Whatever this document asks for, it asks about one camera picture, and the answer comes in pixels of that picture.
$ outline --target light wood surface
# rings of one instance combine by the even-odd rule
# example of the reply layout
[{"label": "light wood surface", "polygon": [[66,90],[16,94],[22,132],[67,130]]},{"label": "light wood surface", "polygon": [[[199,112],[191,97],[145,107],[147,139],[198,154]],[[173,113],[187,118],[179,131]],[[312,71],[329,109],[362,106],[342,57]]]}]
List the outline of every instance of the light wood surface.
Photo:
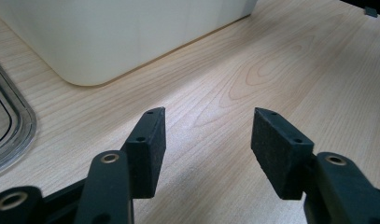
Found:
[{"label": "light wood surface", "polygon": [[78,181],[157,106],[167,149],[156,197],[134,202],[136,223],[305,223],[303,202],[279,200],[250,150],[255,106],[380,188],[380,17],[337,0],[260,0],[251,17],[101,87],[62,81],[1,21],[0,63],[38,117],[0,191],[49,195]]}]

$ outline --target screw hole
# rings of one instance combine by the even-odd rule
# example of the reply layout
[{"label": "screw hole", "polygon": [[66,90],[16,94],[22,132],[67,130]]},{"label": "screw hole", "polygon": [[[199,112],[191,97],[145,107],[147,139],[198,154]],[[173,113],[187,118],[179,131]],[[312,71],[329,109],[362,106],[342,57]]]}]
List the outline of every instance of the screw hole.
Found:
[{"label": "screw hole", "polygon": [[27,199],[27,193],[18,191],[10,193],[0,200],[0,211],[6,211],[21,205]]},{"label": "screw hole", "polygon": [[346,165],[346,161],[336,156],[328,156],[326,160],[334,165]]},{"label": "screw hole", "polygon": [[138,138],[136,138],[136,141],[137,142],[144,142],[144,141],[146,141],[146,138],[145,137],[138,137]]},{"label": "screw hole", "polygon": [[119,157],[120,157],[119,155],[111,153],[102,157],[101,161],[102,163],[111,163],[111,162],[117,161]]},{"label": "screw hole", "polygon": [[103,213],[95,217],[92,221],[92,224],[106,224],[110,223],[111,217],[109,214]]}]

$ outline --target white plastic container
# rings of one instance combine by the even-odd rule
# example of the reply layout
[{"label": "white plastic container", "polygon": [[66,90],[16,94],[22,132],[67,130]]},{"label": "white plastic container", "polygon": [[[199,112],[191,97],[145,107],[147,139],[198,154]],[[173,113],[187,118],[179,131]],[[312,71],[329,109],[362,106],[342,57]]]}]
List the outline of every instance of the white plastic container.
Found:
[{"label": "white plastic container", "polygon": [[64,80],[107,82],[253,11],[257,0],[0,0],[0,18]]}]

